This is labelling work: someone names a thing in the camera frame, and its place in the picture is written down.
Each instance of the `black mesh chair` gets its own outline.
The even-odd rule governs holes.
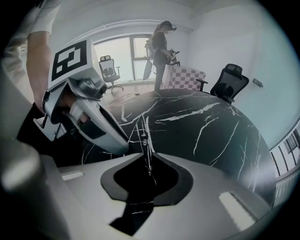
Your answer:
[[[230,104],[234,102],[234,97],[249,83],[249,79],[242,75],[242,70],[238,65],[227,64],[223,68],[217,83],[210,90],[210,94]],[[203,86],[207,82],[200,79],[197,79],[197,81],[201,83],[200,91],[203,91]]]
[[[122,86],[118,86],[114,84],[114,81],[120,79],[120,72],[118,72],[119,75],[117,75],[116,71],[114,70],[114,60],[111,58],[111,56],[107,55],[101,57],[99,66],[102,73],[103,81],[112,84],[107,89],[111,89],[112,94],[114,88],[122,88],[122,90],[124,91],[124,88]]]

